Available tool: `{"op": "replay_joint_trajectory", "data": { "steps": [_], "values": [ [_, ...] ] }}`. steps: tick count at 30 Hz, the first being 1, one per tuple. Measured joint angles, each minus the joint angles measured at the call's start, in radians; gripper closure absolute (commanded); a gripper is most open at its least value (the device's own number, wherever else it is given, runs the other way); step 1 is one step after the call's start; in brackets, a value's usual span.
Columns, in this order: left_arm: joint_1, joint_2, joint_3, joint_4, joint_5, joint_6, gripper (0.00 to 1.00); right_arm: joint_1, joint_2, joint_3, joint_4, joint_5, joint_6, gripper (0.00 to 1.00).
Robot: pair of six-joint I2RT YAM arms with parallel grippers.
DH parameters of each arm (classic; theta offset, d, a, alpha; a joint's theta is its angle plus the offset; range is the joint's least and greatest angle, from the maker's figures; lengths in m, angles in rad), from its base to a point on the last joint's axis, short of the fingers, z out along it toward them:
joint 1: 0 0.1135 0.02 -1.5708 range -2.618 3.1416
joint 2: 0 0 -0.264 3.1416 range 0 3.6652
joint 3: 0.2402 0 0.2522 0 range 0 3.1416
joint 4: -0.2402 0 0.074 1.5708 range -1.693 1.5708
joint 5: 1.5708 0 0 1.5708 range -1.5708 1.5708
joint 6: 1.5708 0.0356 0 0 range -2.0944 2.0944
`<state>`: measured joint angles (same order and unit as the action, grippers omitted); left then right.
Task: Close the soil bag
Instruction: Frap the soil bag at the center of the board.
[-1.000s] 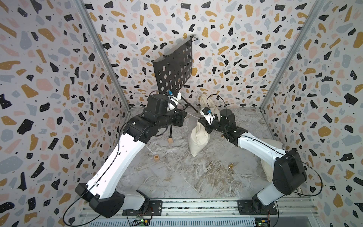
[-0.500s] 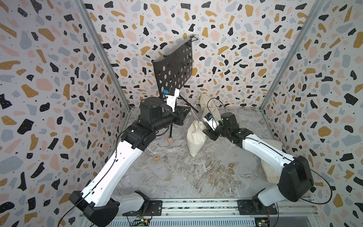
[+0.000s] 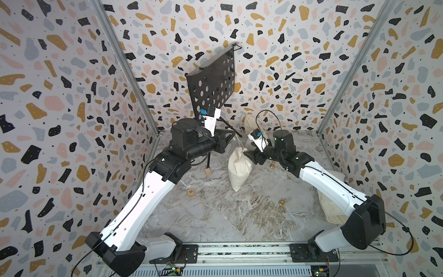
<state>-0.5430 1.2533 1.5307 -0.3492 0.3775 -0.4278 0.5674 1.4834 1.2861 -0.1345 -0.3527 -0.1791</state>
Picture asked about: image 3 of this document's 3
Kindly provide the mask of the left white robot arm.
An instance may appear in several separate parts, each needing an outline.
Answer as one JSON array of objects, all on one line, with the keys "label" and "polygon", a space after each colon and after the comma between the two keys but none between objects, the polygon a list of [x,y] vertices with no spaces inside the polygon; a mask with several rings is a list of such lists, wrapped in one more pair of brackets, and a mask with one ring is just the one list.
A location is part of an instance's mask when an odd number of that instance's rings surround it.
[{"label": "left white robot arm", "polygon": [[215,120],[201,125],[183,118],[171,127],[169,145],[144,168],[141,184],[123,210],[101,232],[90,233],[85,242],[115,274],[128,277],[148,259],[177,262],[184,257],[183,242],[171,233],[137,242],[137,237],[161,200],[192,168],[193,160],[224,153],[235,137],[233,130],[215,127]]}]

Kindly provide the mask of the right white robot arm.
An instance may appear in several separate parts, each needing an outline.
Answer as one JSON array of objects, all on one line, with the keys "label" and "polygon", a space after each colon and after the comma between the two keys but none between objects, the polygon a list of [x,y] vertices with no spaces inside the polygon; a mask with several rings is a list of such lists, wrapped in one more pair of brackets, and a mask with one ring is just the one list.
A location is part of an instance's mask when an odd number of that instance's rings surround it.
[{"label": "right white robot arm", "polygon": [[248,138],[256,148],[245,155],[255,165],[263,165],[267,160],[278,162],[286,171],[310,183],[332,200],[347,216],[344,225],[327,232],[320,231],[314,236],[314,244],[322,252],[348,246],[364,250],[385,233],[383,200],[377,195],[367,196],[353,189],[327,172],[312,156],[297,151],[289,131],[276,130],[273,139],[269,140],[262,131],[255,129]]}]

